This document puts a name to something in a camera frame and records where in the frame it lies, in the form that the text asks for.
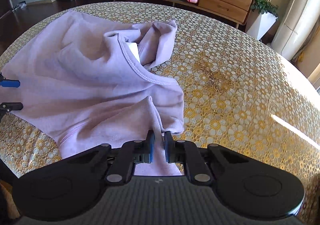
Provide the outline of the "lilac sweatshirt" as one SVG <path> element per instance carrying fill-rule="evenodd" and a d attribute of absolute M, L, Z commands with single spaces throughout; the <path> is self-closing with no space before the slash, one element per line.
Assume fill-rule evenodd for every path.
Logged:
<path fill-rule="evenodd" d="M 162 135 L 183 132 L 183 90 L 151 68 L 171 58 L 174 21 L 124 24 L 70 10 L 52 21 L 4 66 L 18 80 L 2 102 L 57 144 L 67 158 L 103 143 L 114 148 L 155 134 L 153 161 L 141 176 L 178 176 L 165 160 Z"/>

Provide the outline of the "tall potted green plant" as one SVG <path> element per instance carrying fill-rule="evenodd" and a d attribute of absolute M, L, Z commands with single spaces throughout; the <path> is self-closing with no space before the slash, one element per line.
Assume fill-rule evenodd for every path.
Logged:
<path fill-rule="evenodd" d="M 246 33 L 256 40 L 261 40 L 277 21 L 278 7 L 274 6 L 270 0 L 253 0 L 251 11 L 253 17 L 248 20 Z"/>

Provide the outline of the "white standing air conditioner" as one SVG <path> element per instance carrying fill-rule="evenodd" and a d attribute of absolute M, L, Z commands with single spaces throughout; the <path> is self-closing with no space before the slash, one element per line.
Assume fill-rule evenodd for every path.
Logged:
<path fill-rule="evenodd" d="M 290 0 L 271 48 L 291 60 L 319 18 L 319 0 Z"/>

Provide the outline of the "gold lace tablecloth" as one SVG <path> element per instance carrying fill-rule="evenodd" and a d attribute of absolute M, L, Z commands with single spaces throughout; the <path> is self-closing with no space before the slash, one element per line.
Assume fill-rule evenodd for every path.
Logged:
<path fill-rule="evenodd" d="M 112 147 L 63 158 L 56 142 L 11 111 L 1 119 L 1 162 L 17 224 L 317 224 L 319 95 L 284 57 L 235 28 L 193 12 L 144 3 L 98 3 L 31 27 L 4 66 L 52 21 L 74 10 L 124 24 L 174 21 L 171 58 L 151 68 L 183 90 L 183 127 L 213 182 L 184 175 L 105 181 Z"/>

